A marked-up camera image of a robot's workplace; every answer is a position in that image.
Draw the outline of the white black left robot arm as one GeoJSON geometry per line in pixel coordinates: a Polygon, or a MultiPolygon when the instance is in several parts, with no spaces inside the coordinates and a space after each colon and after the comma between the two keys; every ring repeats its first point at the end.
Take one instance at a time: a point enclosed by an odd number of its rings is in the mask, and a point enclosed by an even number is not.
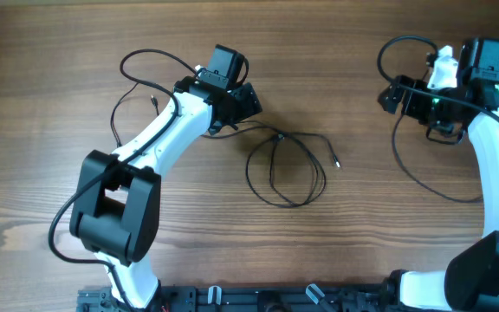
{"type": "Polygon", "coordinates": [[[217,45],[207,66],[175,83],[163,112],[140,134],[83,160],[69,231],[107,266],[120,309],[145,311],[159,292],[146,254],[159,228],[162,178],[198,137],[261,113],[248,72],[244,55],[217,45]]]}

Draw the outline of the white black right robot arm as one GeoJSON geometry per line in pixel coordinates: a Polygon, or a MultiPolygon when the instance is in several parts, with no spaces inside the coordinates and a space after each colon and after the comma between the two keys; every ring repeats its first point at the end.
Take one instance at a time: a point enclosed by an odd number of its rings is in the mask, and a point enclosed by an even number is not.
{"type": "Polygon", "coordinates": [[[389,77],[379,104],[410,117],[437,142],[468,139],[479,167],[482,237],[444,270],[396,270],[379,288],[380,311],[499,311],[499,39],[476,37],[434,48],[422,79],[389,77]]]}

